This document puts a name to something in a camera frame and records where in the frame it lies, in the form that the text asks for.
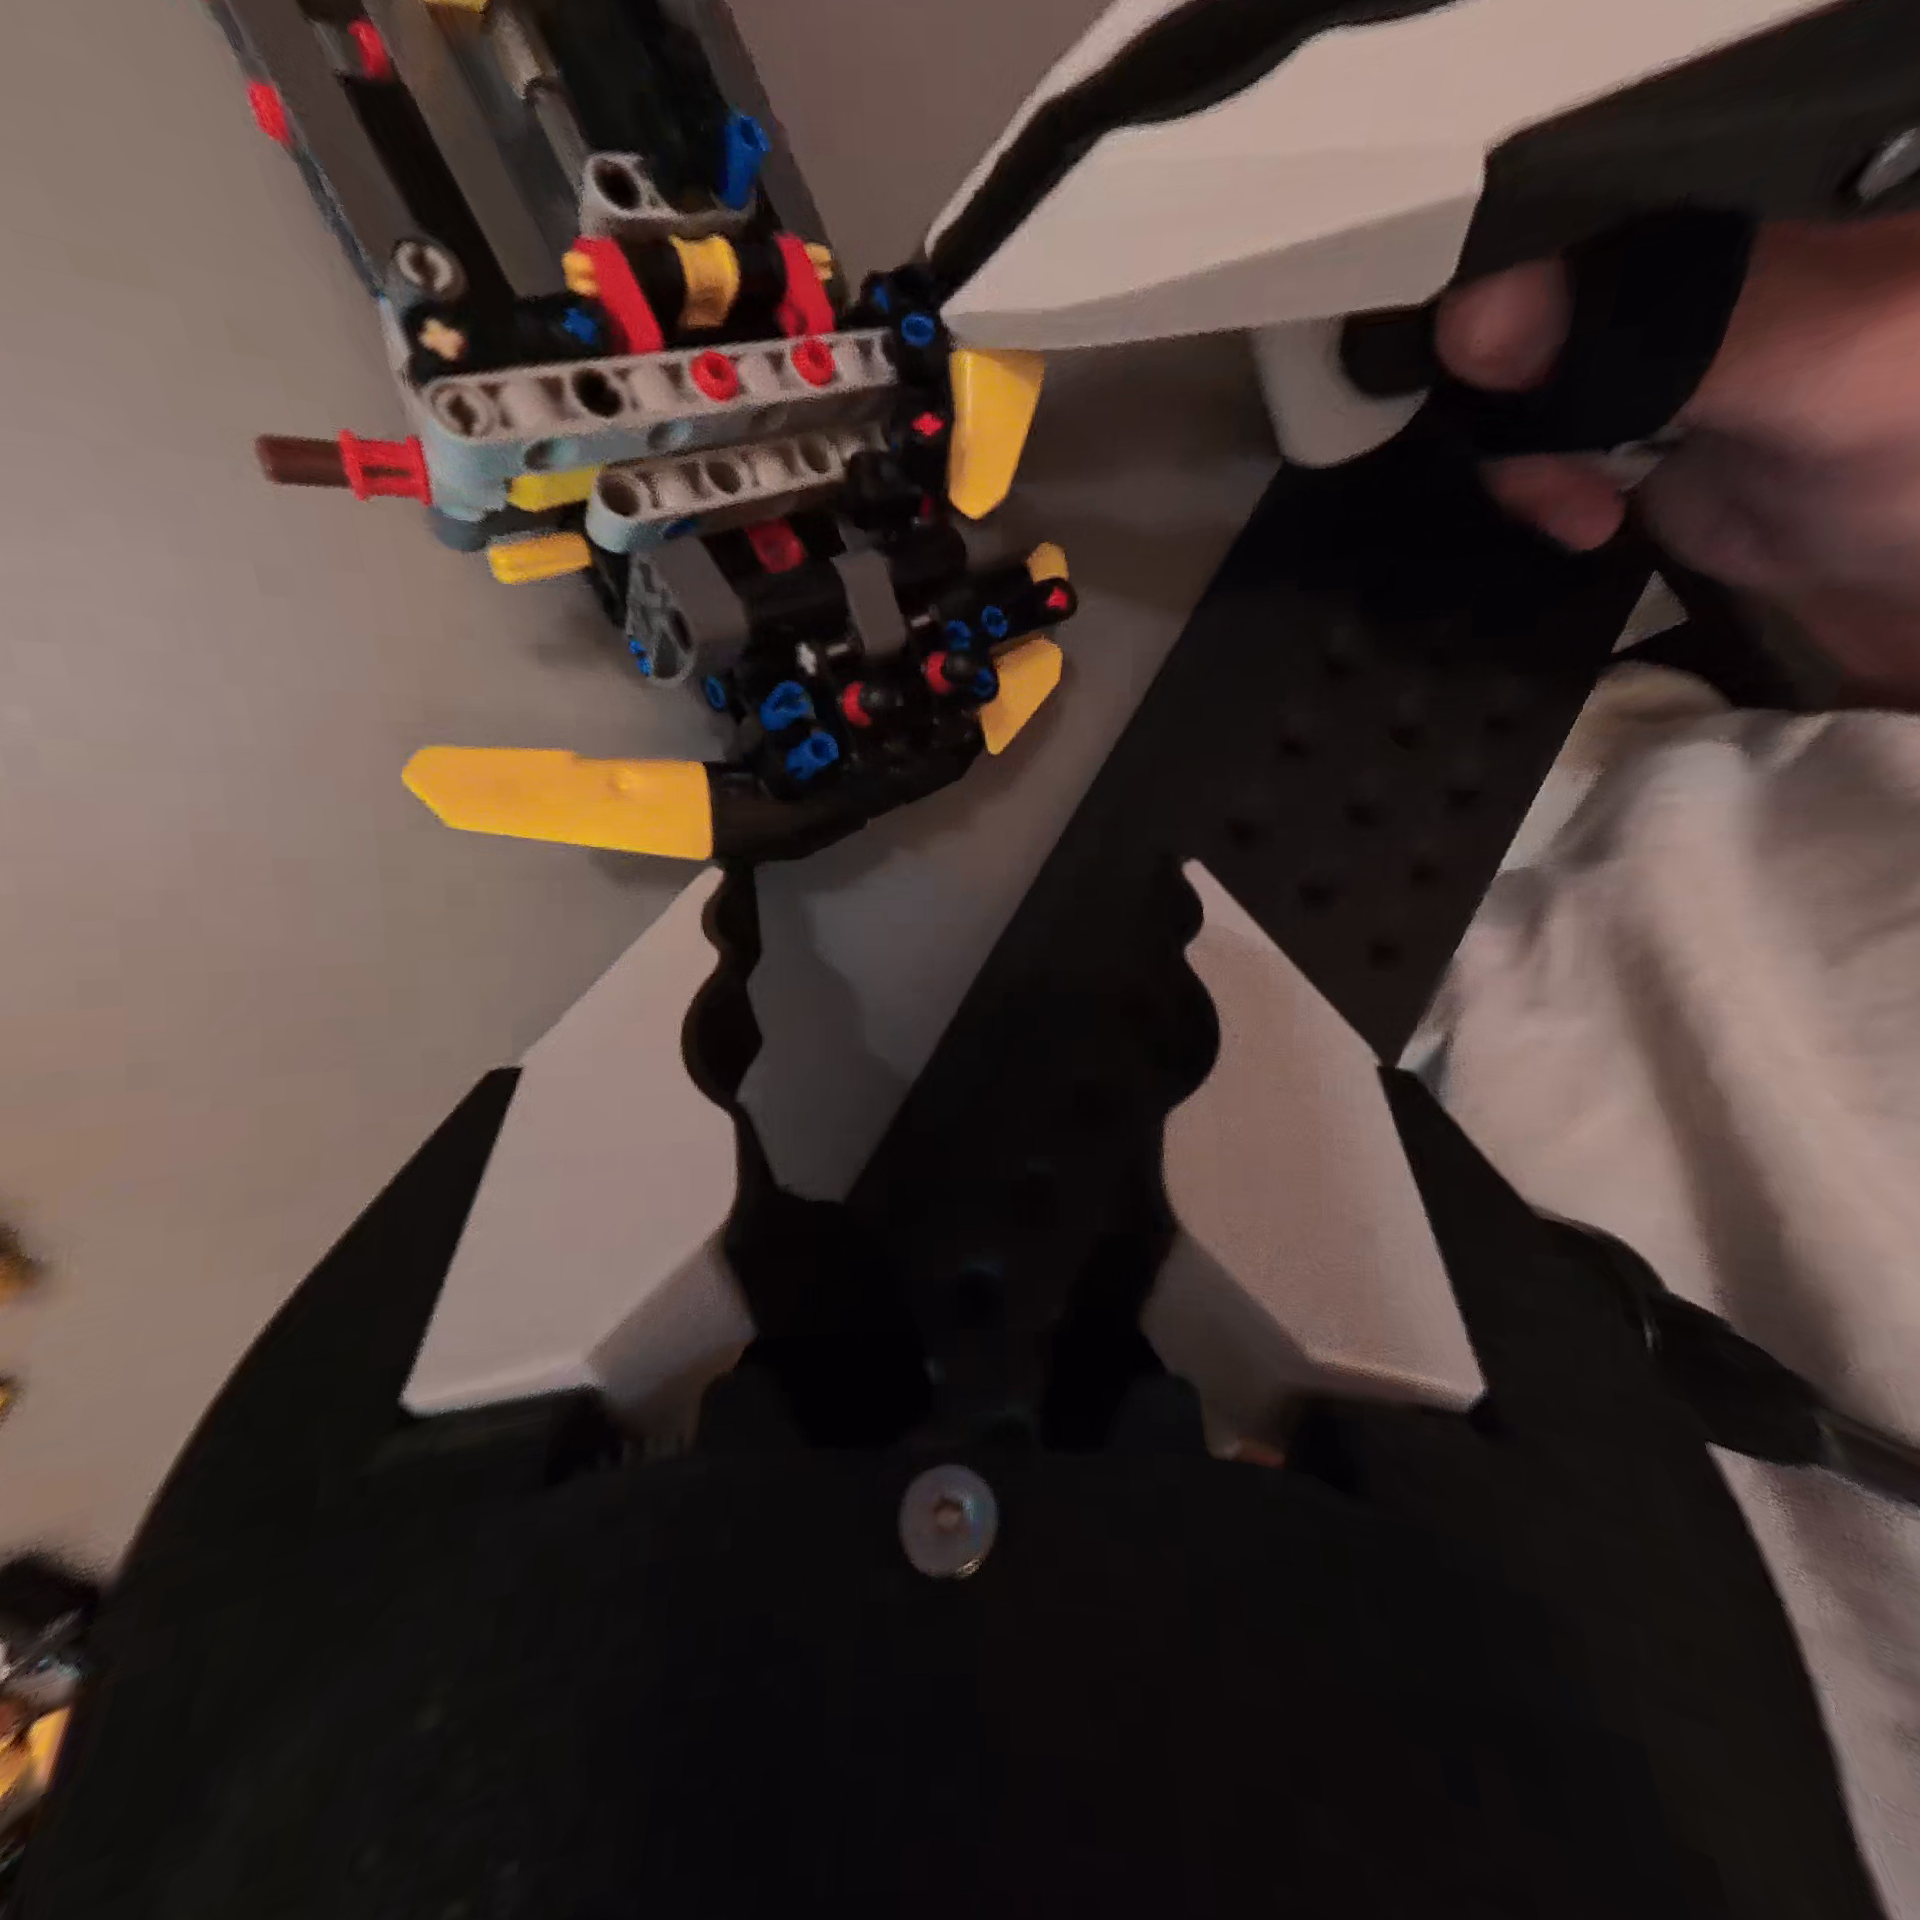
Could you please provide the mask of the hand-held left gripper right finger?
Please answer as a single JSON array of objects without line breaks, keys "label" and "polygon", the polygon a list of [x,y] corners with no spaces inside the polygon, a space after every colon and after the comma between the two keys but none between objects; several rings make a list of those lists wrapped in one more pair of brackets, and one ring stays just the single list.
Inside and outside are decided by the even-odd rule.
[{"label": "hand-held left gripper right finger", "polygon": [[1215,1449],[1279,1449],[1321,1399],[1470,1410],[1485,1380],[1375,1048],[1200,861],[1182,879],[1215,1055],[1163,1127],[1148,1343]]}]

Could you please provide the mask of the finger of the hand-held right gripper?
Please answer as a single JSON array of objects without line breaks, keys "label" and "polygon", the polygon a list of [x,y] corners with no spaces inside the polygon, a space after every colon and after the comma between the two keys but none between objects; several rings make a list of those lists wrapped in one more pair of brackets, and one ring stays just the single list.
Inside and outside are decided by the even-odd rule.
[{"label": "finger of the hand-held right gripper", "polygon": [[1335,316],[1456,263],[1488,147],[1811,6],[1246,6],[1249,80],[1116,132],[1009,238],[926,238],[954,343],[1071,352]]},{"label": "finger of the hand-held right gripper", "polygon": [[1224,104],[1246,80],[1246,6],[1116,6],[1015,113],[933,235],[1009,238],[1105,136]]}]

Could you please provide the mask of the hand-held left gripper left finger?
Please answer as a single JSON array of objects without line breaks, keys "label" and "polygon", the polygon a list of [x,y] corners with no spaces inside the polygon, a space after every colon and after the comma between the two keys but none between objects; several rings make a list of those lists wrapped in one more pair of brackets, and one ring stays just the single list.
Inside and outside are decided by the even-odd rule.
[{"label": "hand-held left gripper left finger", "polygon": [[741,1356],[722,1258],[738,1139],[684,1063],[720,894],[698,869],[521,1055],[403,1389],[411,1416],[588,1392],[626,1432],[689,1432]]}]

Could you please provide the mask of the partly built lego chassis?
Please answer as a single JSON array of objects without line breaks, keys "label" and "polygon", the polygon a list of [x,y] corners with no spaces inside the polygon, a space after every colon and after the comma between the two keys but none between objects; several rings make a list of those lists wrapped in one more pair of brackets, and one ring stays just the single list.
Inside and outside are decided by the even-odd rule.
[{"label": "partly built lego chassis", "polygon": [[579,583],[717,759],[421,748],[442,826],[757,861],[1004,756],[1063,680],[1063,550],[976,557],[1039,398],[925,268],[851,285],[722,6],[216,3],[360,276],[403,432],[263,437],[283,489],[418,507]]}]

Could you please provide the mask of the person's right hand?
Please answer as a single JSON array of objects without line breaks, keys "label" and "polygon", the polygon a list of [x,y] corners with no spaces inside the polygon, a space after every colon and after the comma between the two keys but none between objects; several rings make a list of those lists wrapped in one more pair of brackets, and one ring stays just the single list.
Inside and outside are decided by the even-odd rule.
[{"label": "person's right hand", "polygon": [[1917,709],[1917,213],[1756,238],[1718,358],[1622,489],[1597,454],[1485,463],[1571,550],[1634,519],[1783,618],[1847,703]]}]

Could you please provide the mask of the black dimpled cloth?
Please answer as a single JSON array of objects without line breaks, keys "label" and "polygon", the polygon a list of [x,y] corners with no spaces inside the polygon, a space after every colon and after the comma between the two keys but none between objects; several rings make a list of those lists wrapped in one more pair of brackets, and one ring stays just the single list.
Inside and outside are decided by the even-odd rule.
[{"label": "black dimpled cloth", "polygon": [[935,1380],[1019,1363],[1087,1272],[1139,1306],[1187,1097],[1334,1114],[1281,1015],[1190,973],[1215,895],[1375,1103],[1653,569],[1427,446],[1268,483],[856,1180]]}]

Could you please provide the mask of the pile of yellow Lego pieces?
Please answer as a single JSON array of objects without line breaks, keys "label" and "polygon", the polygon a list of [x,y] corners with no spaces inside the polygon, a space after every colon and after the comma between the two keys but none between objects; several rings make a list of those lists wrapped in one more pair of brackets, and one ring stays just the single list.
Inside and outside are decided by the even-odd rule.
[{"label": "pile of yellow Lego pieces", "polygon": [[69,1562],[42,1549],[3,1557],[3,1872],[17,1875],[42,1804],[102,1589]]}]

